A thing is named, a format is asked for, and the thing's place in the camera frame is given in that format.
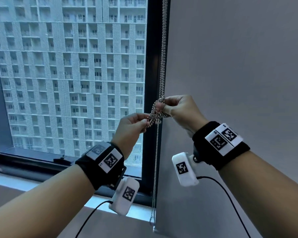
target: window sill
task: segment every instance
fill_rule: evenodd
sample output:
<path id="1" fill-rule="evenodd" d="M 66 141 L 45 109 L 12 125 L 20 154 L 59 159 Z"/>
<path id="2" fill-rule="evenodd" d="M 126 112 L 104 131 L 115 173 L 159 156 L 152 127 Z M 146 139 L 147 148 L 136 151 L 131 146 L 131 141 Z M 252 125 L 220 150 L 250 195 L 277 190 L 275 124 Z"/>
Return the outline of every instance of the window sill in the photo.
<path id="1" fill-rule="evenodd" d="M 0 174 L 0 185 L 4 186 L 4 187 L 17 189 L 17 190 L 26 192 L 26 191 L 33 189 L 38 184 L 40 184 L 40 182 Z M 93 195 L 84 206 L 94 209 L 101 202 L 106 201 L 106 200 L 109 200 L 109 198 Z M 108 205 L 106 205 L 106 204 L 100 206 L 98 209 L 105 211 L 105 212 L 111 212 L 111 213 L 116 214 L 115 212 L 110 210 L 108 208 Z M 143 220 L 143 221 L 147 221 L 147 222 L 149 222 L 150 216 L 151 216 L 151 207 L 138 205 L 138 204 L 132 204 L 132 206 L 127 214 L 127 217 L 131 217 L 134 219 Z"/>

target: wristband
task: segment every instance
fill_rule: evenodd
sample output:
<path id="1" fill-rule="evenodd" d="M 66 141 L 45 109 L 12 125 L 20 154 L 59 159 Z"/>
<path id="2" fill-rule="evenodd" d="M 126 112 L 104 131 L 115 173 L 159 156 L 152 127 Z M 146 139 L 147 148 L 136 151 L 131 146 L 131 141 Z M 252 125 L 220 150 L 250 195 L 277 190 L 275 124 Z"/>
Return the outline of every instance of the wristband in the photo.
<path id="1" fill-rule="evenodd" d="M 229 126 L 211 121 L 200 128 L 192 137 L 194 161 L 204 161 L 220 170 L 237 156 L 250 150 L 242 137 Z"/>
<path id="2" fill-rule="evenodd" d="M 95 190 L 102 185 L 116 189 L 126 171 L 124 156 L 117 145 L 100 142 L 76 160 Z"/>

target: black and white square pattern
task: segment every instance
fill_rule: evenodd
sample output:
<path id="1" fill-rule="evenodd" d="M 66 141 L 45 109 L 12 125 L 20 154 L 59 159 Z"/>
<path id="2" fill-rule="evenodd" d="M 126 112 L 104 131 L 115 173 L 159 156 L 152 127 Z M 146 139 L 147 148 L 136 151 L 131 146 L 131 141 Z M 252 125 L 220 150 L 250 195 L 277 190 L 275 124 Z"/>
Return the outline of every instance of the black and white square pattern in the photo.
<path id="1" fill-rule="evenodd" d="M 217 135 L 213 139 L 211 139 L 210 143 L 217 149 L 220 150 L 225 145 L 227 145 L 227 141 L 221 136 Z"/>
<path id="2" fill-rule="evenodd" d="M 112 168 L 117 163 L 118 159 L 112 154 L 109 154 L 103 161 L 109 168 Z"/>
<path id="3" fill-rule="evenodd" d="M 229 128 L 225 129 L 224 131 L 221 132 L 229 141 L 234 140 L 237 135 L 234 134 L 234 132 L 232 130 L 230 130 Z"/>
<path id="4" fill-rule="evenodd" d="M 104 150 L 106 149 L 106 147 L 98 144 L 96 145 L 94 148 L 92 148 L 92 152 L 95 153 L 96 155 L 100 155 Z"/>
<path id="5" fill-rule="evenodd" d="M 184 174 L 186 172 L 189 172 L 185 162 L 181 162 L 179 164 L 176 164 L 176 167 L 177 167 L 178 172 L 179 172 L 180 175 Z"/>
<path id="6" fill-rule="evenodd" d="M 132 188 L 130 188 L 129 186 L 127 186 L 127 188 L 125 189 L 125 192 L 123 193 L 123 198 L 125 198 L 131 202 L 134 194 L 135 194 L 135 191 Z"/>

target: black wrist strap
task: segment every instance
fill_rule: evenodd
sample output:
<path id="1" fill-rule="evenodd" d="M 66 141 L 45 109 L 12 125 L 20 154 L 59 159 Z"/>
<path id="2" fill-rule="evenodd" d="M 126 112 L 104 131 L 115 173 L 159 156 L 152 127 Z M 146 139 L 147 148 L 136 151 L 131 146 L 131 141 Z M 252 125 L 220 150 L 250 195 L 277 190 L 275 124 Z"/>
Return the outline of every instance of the black wrist strap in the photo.
<path id="1" fill-rule="evenodd" d="M 194 161 L 199 163 L 201 161 L 206 162 L 209 165 L 214 166 L 216 170 L 220 170 L 231 160 L 235 159 L 237 156 L 245 153 L 250 150 L 250 147 L 241 142 L 236 147 L 234 147 L 230 152 L 225 156 L 222 156 L 206 139 L 205 137 L 211 133 L 214 129 L 219 127 L 219 123 L 211 121 L 205 126 L 200 128 L 192 137 L 194 142 L 194 151 L 195 156 Z"/>
<path id="2" fill-rule="evenodd" d="M 124 156 L 118 160 L 114 167 L 106 173 L 103 169 L 99 167 L 99 163 L 115 148 L 118 152 L 121 150 L 117 145 L 110 143 L 111 146 L 106 149 L 96 160 L 91 159 L 86 154 L 93 148 L 86 151 L 81 158 L 76 160 L 75 164 L 79 165 L 80 168 L 84 171 L 91 184 L 95 190 L 98 190 L 102 185 L 107 185 L 111 189 L 116 189 L 120 180 L 123 177 L 126 167 L 124 166 Z"/>

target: hand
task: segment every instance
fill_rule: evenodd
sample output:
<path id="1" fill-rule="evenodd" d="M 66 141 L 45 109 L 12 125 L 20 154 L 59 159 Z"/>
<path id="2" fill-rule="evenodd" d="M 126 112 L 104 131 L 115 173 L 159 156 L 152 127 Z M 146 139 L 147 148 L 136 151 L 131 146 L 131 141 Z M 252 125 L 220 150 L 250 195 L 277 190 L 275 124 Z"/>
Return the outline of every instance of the hand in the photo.
<path id="1" fill-rule="evenodd" d="M 156 112 L 170 115 L 190 137 L 208 123 L 190 95 L 170 96 L 165 98 L 165 103 L 156 103 Z"/>
<path id="2" fill-rule="evenodd" d="M 129 157 L 139 135 L 146 132 L 147 125 L 149 125 L 148 117 L 149 114 L 135 113 L 120 120 L 111 142 L 120 148 L 125 160 Z"/>

